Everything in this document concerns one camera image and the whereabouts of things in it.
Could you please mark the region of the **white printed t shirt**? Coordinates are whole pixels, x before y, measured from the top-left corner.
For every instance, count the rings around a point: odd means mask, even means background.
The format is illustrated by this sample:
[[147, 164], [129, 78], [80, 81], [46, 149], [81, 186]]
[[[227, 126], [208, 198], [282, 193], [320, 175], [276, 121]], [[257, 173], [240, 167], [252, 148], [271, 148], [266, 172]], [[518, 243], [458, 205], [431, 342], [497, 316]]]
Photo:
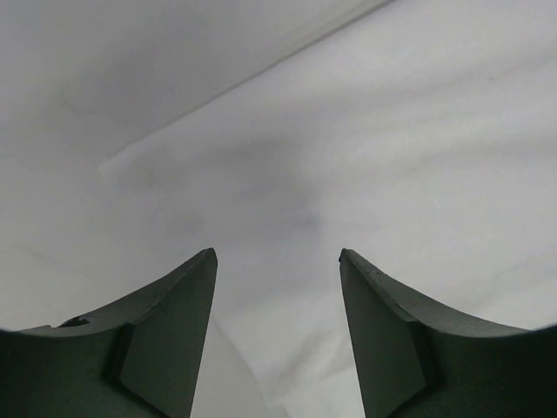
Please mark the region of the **white printed t shirt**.
[[272, 409], [360, 417], [339, 255], [461, 311], [556, 320], [556, 4], [397, 1], [106, 161]]

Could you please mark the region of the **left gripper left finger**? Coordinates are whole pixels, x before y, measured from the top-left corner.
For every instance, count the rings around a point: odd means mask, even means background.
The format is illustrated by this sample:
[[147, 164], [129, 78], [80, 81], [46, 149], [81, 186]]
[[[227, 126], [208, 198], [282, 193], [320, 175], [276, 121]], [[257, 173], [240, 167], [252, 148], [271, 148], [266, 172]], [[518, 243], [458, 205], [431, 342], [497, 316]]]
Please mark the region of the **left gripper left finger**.
[[2, 331], [2, 416], [189, 416], [216, 276], [207, 248], [58, 327]]

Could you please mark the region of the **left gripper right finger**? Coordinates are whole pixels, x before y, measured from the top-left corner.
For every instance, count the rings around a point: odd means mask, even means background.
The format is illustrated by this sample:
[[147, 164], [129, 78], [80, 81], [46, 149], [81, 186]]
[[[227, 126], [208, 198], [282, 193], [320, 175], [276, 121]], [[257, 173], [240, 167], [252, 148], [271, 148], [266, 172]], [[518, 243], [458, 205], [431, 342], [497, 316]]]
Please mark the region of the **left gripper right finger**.
[[366, 416], [555, 416], [555, 327], [462, 313], [350, 249], [339, 272]]

